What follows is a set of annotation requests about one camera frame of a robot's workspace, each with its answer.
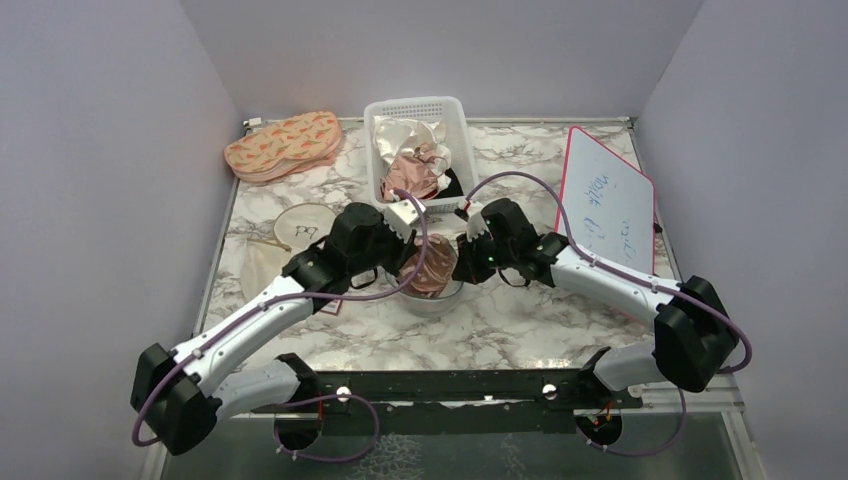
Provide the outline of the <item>pink lace bra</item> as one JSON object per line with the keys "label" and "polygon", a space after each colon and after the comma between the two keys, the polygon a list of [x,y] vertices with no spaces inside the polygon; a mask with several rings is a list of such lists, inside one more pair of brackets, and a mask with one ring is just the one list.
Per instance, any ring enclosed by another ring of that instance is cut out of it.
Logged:
{"label": "pink lace bra", "polygon": [[412,277],[402,292],[413,297],[433,299],[439,297],[452,281],[457,257],[445,236],[429,234],[425,261],[421,269],[415,273],[422,245],[422,238],[416,238],[416,250],[400,268],[397,281],[403,283],[408,277]]}

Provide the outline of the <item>white mesh laundry bag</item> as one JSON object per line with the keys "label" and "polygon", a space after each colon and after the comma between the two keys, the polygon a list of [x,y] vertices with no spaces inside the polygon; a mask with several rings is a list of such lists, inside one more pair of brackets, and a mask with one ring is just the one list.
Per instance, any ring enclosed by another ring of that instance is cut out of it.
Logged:
{"label": "white mesh laundry bag", "polygon": [[[418,265],[415,268],[415,273],[421,269],[423,263],[420,264],[419,258]],[[385,272],[384,276],[392,287],[396,287],[401,284],[397,281],[398,276],[395,277],[388,272]],[[411,314],[424,318],[436,318],[447,314],[458,305],[462,298],[463,285],[463,282],[452,279],[443,293],[439,297],[433,299],[413,297],[403,293],[402,289],[396,294],[396,296],[399,298],[401,305]]]}

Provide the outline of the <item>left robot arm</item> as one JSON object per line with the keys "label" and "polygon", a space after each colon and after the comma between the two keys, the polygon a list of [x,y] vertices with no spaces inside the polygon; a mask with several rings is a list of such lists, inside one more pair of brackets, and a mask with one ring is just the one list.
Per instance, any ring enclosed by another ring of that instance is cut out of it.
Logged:
{"label": "left robot arm", "polygon": [[398,274],[413,256],[424,260],[425,206],[407,197],[385,210],[354,202],[330,231],[293,256],[257,296],[211,330],[170,349],[155,343],[139,356],[130,404],[137,417],[131,440],[162,443],[181,455],[215,426],[259,407],[282,402],[306,408],[314,397],[314,372],[295,354],[252,370],[241,364],[289,327],[334,300],[351,302],[354,277],[379,268]]}

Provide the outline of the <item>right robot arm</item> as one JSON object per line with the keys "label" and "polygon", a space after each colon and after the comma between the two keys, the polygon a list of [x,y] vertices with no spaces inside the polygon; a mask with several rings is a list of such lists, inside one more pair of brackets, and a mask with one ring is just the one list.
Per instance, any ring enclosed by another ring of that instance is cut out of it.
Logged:
{"label": "right robot arm", "polygon": [[480,284],[504,271],[587,296],[649,327],[652,340],[604,347],[578,371],[573,388],[600,407],[631,386],[668,381],[698,393],[719,374],[740,341],[713,285],[697,276],[676,282],[589,253],[566,236],[538,233],[521,207],[499,199],[464,214],[454,279]]}

